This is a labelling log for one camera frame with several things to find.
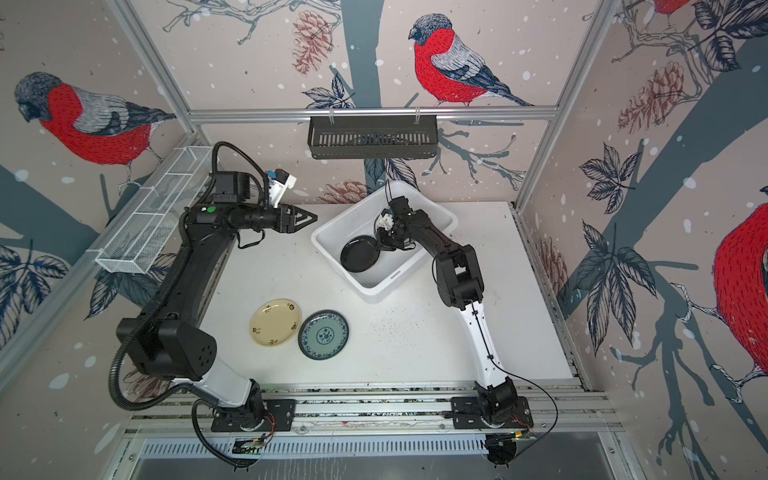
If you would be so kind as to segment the black plate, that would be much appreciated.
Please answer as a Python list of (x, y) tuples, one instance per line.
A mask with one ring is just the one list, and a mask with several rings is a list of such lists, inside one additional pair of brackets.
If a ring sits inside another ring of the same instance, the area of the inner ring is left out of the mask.
[(340, 264), (351, 273), (361, 273), (373, 267), (380, 257), (376, 238), (360, 235), (348, 241), (342, 248)]

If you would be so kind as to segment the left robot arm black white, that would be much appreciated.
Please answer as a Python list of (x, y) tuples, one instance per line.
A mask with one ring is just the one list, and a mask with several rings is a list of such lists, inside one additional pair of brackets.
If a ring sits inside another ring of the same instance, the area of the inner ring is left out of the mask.
[[(137, 317), (124, 318), (117, 327), (120, 346), (108, 374), (112, 401), (139, 411), (191, 393), (213, 409), (225, 431), (260, 427), (270, 412), (259, 384), (226, 364), (215, 338), (199, 327), (205, 295), (222, 258), (239, 245), (241, 231), (292, 234), (316, 220), (316, 214), (285, 204), (198, 203), (187, 209), (179, 222), (180, 250), (157, 293)], [(170, 381), (168, 389), (150, 400), (127, 399), (120, 386), (126, 358), (141, 374)]]

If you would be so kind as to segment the white plastic bin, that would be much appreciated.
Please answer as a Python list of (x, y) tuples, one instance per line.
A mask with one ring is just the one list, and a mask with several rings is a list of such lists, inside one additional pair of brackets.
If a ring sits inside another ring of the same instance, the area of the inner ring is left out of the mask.
[[(391, 181), (387, 188), (354, 204), (322, 224), (311, 241), (338, 273), (369, 304), (381, 302), (431, 255), (414, 240), (396, 240), (394, 213), (389, 202), (398, 197), (408, 201), (413, 211), (423, 211), (434, 226), (448, 236), (458, 227), (458, 217), (404, 181)], [(342, 252), (352, 240), (371, 237), (378, 254), (376, 262), (361, 272), (352, 272), (342, 263)]]

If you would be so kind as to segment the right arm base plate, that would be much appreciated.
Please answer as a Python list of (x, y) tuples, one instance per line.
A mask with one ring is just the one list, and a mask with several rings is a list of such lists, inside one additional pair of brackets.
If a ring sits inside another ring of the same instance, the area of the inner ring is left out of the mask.
[(523, 429), (533, 428), (528, 399), (518, 396), (508, 404), (491, 406), (479, 397), (453, 397), (450, 409), (444, 415), (457, 430)]

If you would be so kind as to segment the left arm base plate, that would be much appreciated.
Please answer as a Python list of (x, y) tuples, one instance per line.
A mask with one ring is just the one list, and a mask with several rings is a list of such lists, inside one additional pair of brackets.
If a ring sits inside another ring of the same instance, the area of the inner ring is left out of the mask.
[(216, 433), (288, 432), (296, 406), (293, 399), (274, 399), (237, 408), (216, 407), (211, 430)]

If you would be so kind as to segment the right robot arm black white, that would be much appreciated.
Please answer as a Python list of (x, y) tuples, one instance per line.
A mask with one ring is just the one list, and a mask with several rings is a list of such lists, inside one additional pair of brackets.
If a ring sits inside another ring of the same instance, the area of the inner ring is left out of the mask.
[(376, 221), (376, 236), (385, 250), (404, 250), (418, 244), (430, 254), (432, 280), (440, 299), (457, 311), (473, 349), (480, 417), (492, 428), (513, 424), (529, 429), (531, 418), (513, 375), (502, 368), (490, 339), (482, 304), (484, 281), (475, 249), (445, 235), (426, 212), (412, 209), (404, 196), (388, 202)]

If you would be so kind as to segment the yellow plate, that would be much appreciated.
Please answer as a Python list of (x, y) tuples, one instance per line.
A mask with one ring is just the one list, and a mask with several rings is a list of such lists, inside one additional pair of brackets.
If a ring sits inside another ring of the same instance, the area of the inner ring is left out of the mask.
[(290, 299), (274, 299), (260, 306), (251, 318), (249, 333), (254, 342), (272, 347), (289, 341), (299, 330), (301, 309)]

